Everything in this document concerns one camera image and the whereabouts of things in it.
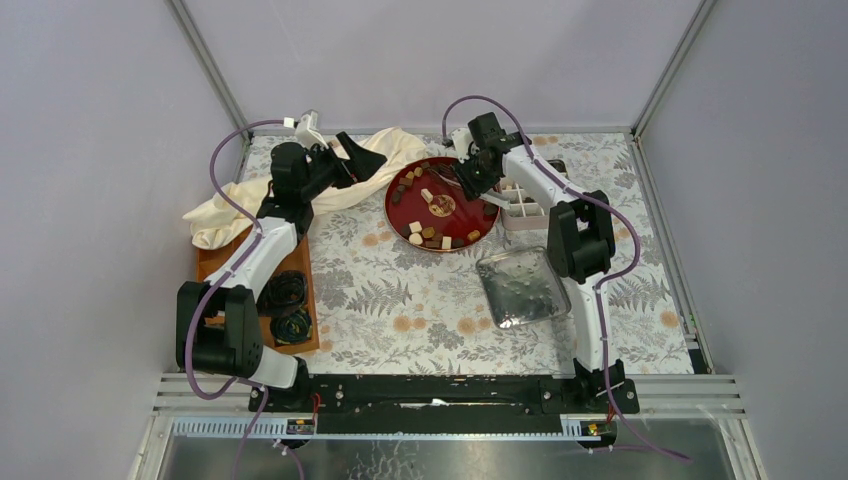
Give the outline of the silver metal tongs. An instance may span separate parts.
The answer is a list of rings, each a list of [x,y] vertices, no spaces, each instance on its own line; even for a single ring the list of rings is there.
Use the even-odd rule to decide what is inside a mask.
[[[432,163],[427,167],[427,171],[445,185],[455,189],[462,189],[458,177],[449,164]]]

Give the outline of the pink tin with white dividers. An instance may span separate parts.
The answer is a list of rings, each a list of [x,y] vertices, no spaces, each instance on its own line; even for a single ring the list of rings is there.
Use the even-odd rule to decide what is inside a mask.
[[[508,155],[503,160],[504,177],[499,188],[508,205],[502,208],[504,228],[511,231],[547,229],[548,210],[564,198],[562,184],[570,178],[561,160],[548,161],[540,169],[526,155]]]

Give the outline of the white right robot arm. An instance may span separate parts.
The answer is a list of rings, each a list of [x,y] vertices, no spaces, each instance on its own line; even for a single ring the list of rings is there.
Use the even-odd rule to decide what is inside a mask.
[[[548,261],[570,298],[578,341],[575,374],[563,401],[579,413],[618,414],[618,401],[628,394],[622,361],[609,357],[604,315],[605,280],[616,253],[607,196],[566,179],[526,136],[504,130],[493,113],[474,118],[451,137],[460,156],[452,169],[467,198],[479,198],[508,178],[545,210]]]

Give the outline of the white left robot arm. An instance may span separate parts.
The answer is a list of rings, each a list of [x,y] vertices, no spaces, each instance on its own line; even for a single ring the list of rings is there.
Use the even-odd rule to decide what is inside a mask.
[[[271,151],[270,195],[247,238],[203,282],[185,282],[177,295],[176,359],[188,375],[196,370],[272,388],[288,411],[309,401],[310,385],[297,375],[296,357],[264,344],[256,297],[278,265],[303,241],[314,218],[313,200],[329,188],[346,189],[371,179],[386,163],[341,132],[345,154],[303,141]]]

